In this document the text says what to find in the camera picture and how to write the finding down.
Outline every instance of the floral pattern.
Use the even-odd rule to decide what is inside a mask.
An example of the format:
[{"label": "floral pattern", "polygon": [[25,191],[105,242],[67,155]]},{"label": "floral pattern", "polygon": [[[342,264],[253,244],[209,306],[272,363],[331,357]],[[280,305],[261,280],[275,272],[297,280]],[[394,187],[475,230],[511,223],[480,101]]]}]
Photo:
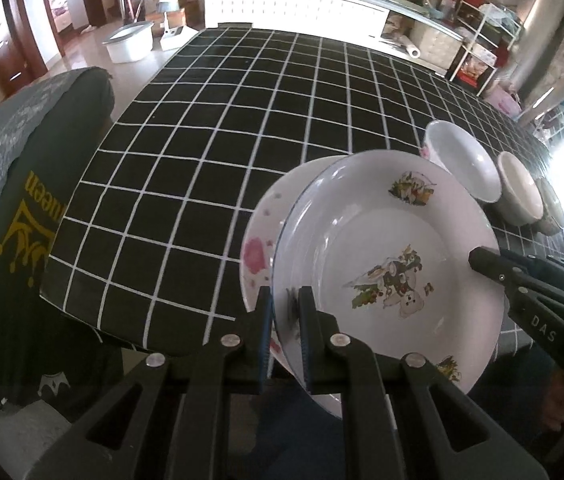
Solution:
[{"label": "floral pattern", "polygon": [[449,381],[458,383],[462,380],[462,373],[457,369],[457,361],[452,355],[446,356],[438,365],[437,369],[444,375]]},{"label": "floral pattern", "polygon": [[434,184],[426,175],[407,171],[389,189],[389,193],[411,205],[426,205],[434,193]]},{"label": "floral pattern", "polygon": [[244,265],[251,274],[257,274],[267,268],[267,259],[264,254],[264,244],[259,238],[251,238],[244,244],[242,254]]}]

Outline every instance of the deep plate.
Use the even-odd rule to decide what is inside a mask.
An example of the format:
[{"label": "deep plate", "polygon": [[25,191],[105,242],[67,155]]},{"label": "deep plate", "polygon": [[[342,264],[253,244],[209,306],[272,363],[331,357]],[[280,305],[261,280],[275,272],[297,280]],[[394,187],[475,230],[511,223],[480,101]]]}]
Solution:
[{"label": "deep plate", "polygon": [[300,383],[287,290],[310,285],[342,332],[391,357],[420,352],[468,392],[504,313],[503,289],[468,266],[477,246],[498,251],[490,223],[431,162],[378,150],[329,166],[295,203],[273,258],[275,325]]}]

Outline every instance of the white bowl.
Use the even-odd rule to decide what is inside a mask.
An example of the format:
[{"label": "white bowl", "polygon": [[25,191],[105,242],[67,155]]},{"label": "white bowl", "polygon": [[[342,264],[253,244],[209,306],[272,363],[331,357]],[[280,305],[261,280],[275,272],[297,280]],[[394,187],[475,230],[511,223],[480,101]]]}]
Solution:
[{"label": "white bowl", "polygon": [[497,169],[502,178],[502,197],[495,206],[504,220],[521,226],[541,219],[542,197],[521,161],[513,153],[502,152],[497,157]]},{"label": "white bowl", "polygon": [[503,288],[468,265],[477,246],[498,250],[490,223],[431,162],[378,150],[329,166],[293,206],[273,257],[275,326],[300,383],[288,291],[310,285],[318,309],[334,314],[341,331],[391,357],[420,352],[468,392],[504,313]]},{"label": "white bowl", "polygon": [[118,28],[102,42],[113,63],[139,61],[153,49],[152,22],[139,22]]},{"label": "white bowl", "polygon": [[564,228],[564,210],[561,202],[548,180],[543,177],[538,178],[535,184],[540,191],[544,204],[544,214],[542,219],[535,224],[535,227],[546,236],[556,235]]},{"label": "white bowl", "polygon": [[429,123],[422,156],[451,173],[480,202],[499,200],[502,183],[495,164],[479,141],[457,124]]}]

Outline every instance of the white plate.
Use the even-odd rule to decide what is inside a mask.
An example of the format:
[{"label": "white plate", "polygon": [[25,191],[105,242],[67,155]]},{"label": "white plate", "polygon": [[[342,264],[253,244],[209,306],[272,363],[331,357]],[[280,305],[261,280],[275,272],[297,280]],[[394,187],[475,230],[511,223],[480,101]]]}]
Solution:
[{"label": "white plate", "polygon": [[452,174],[481,202],[497,202],[502,195],[502,183],[490,155],[475,137],[457,124],[429,123],[422,156]]},{"label": "white plate", "polygon": [[[275,245],[293,204],[316,176],[343,157],[317,158],[294,168],[274,183],[259,200],[246,227],[239,260],[239,286],[248,312],[255,310],[259,288],[270,285]],[[293,373],[275,330],[271,332],[271,354]]]},{"label": "white plate", "polygon": [[503,288],[468,265],[477,246],[498,250],[490,223],[431,162],[378,150],[329,166],[293,206],[273,257],[275,326],[300,383],[287,291],[310,285],[342,332],[391,357],[420,352],[468,392],[504,314]]},{"label": "white plate", "polygon": [[514,226],[532,224],[542,218],[544,205],[532,175],[513,153],[497,157],[502,177],[502,197],[495,205],[504,220]]}]

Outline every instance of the table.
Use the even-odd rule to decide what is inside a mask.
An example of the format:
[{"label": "table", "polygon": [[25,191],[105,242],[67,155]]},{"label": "table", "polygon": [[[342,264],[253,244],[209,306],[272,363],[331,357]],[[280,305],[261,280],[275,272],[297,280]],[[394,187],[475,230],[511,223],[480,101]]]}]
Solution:
[{"label": "table", "polygon": [[[377,148],[418,153],[433,119],[508,150],[534,176],[546,147],[446,80],[335,40],[248,28],[193,38],[94,154],[49,257],[41,295],[136,347],[187,354],[243,312],[240,245],[268,187],[299,164]],[[486,214],[501,247],[564,258]],[[506,318],[496,354],[530,343]]]}]

